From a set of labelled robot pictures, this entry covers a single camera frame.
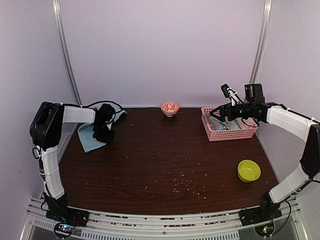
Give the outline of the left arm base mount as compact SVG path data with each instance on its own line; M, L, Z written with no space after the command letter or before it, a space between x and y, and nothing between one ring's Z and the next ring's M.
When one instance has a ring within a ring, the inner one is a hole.
M70 226L86 227L90 213L86 210L79 210L75 208L69 208L68 214L61 212L54 212L48 210L45 214L46 218L55 220L57 222L65 223Z

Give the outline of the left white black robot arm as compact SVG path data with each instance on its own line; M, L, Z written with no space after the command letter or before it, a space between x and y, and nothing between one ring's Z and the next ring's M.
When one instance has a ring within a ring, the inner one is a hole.
M106 144L111 143L115 136L112 124L118 112L110 101L100 101L100 105L99 108L93 108L91 105L44 101L30 125L29 134L34 144L32 153L39 161L44 196L49 211L61 222L67 222L72 218L58 164L58 145L62 127L63 124L89 124L93 127L93 139Z

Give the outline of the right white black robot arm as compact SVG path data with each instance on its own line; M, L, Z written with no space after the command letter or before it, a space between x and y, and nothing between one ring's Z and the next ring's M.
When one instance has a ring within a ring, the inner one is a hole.
M280 183L265 193L256 210L259 220L268 220L279 205L289 197L300 193L320 173L320 122L298 113L282 103L267 102L260 83L244 86L245 99L227 84L221 86L229 103L220 105L210 112L219 121L252 119L286 132L290 140L301 142L300 160Z

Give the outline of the blue polka dot towel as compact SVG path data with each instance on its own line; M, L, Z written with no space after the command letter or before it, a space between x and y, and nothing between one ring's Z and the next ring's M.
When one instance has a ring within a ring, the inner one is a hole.
M209 121L215 131L226 131L231 129L231 124L227 119L225 121L221 121L211 116Z

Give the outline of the plain light blue towel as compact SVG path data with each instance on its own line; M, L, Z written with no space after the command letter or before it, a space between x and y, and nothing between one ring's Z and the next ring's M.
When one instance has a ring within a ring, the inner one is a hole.
M124 109L121 109L119 107L116 107L114 109L115 109L115 117L114 117L113 124L122 115L126 115L127 114L127 112ZM104 147L106 145L110 145L111 144L111 143L110 144L103 143L103 142L97 141L95 138L93 138L93 133L94 133L93 128L94 128L93 123L85 123L85 124L81 125L77 130L80 143L81 143L82 148L83 148L85 153L89 153L91 151L100 149L100 148L102 148L102 147Z

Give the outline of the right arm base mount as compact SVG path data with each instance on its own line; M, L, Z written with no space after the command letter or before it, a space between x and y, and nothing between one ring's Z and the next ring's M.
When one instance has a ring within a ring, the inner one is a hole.
M242 209L238 212L242 226L255 225L262 222L271 221L282 216L279 209L269 213L263 212L260 206Z

